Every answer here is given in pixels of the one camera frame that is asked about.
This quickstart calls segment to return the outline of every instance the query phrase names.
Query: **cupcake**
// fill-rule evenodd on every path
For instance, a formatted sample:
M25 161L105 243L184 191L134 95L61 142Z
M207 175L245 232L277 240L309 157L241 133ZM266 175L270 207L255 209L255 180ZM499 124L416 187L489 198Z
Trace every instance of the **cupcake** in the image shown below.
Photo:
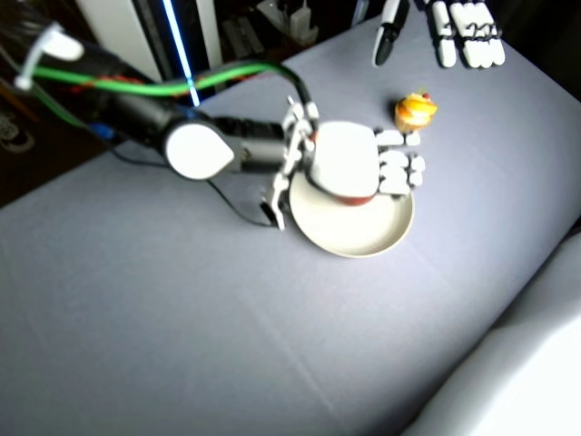
M396 126L404 134L415 132L430 124L437 110L428 94L410 94L396 104Z

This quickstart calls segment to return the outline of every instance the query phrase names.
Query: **robotic hand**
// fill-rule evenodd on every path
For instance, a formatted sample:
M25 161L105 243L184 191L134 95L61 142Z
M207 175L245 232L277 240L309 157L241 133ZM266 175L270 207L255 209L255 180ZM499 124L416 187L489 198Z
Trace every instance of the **robotic hand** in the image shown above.
M241 68L245 74L272 71L286 78L295 85L300 101L289 99L281 124L211 118L177 104L165 89L172 84L154 84L100 47L65 34L19 0L7 3L7 13L0 17L0 55L15 69L16 87L32 88L44 101L50 97L53 108L74 114L81 125L106 124L152 147L188 179L208 180L225 171L274 173L261 208L281 230L281 204L296 172L304 172L314 186L351 205L378 193L406 196L422 184L423 159L391 148L404 144L401 134L376 135L354 123L319 125L317 106L306 86L283 65L237 63L203 74L203 80L212 84L228 80ZM92 77L88 86L86 77ZM122 77L123 86L117 77ZM77 88L80 84L81 92L72 92L71 84ZM418 138L413 135L405 140L414 141Z

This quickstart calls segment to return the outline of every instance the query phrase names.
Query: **blue light strip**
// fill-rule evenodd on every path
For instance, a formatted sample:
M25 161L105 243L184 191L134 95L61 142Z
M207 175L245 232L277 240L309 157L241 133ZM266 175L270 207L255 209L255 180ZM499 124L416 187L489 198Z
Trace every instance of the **blue light strip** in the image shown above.
M172 0L163 0L163 7L165 8L165 14L170 22L170 28L172 29L173 41L178 49L178 55L180 56L180 62L182 63L183 73L190 86L190 94L192 95L193 105L198 107L200 105L200 98L196 92L196 88L193 86L193 75L192 69L190 68L190 63L188 62L188 55L185 53L185 48L183 47L182 34L180 33L180 27L178 26L178 21L175 18L175 13L173 11Z

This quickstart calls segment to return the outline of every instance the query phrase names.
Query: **gray table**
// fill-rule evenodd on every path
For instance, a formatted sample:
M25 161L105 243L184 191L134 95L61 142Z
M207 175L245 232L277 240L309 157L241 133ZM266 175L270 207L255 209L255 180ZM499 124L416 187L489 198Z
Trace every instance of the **gray table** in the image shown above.
M0 212L0 434L389 435L418 411L579 215L581 104L509 47L439 69L414 11L373 69L377 25L290 66L324 119L391 127L420 87L440 104L407 239L341 259L204 184L95 159ZM279 120L289 90L204 108ZM250 179L221 183L251 212Z

